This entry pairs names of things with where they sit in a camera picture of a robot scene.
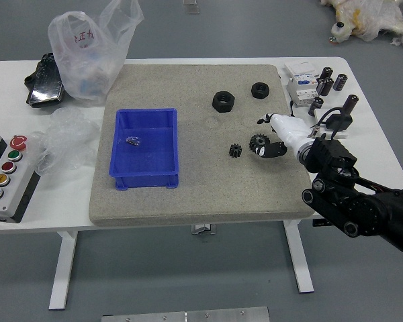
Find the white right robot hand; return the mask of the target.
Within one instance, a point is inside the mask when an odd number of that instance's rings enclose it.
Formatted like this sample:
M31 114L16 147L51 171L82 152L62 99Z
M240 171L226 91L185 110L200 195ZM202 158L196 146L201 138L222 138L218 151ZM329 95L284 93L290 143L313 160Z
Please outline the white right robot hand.
M296 159L300 163L304 163L314 138L311 136L312 130L305 124L303 119L289 115L267 113L257 123L269 123L278 138L285 144L285 147L291 148Z

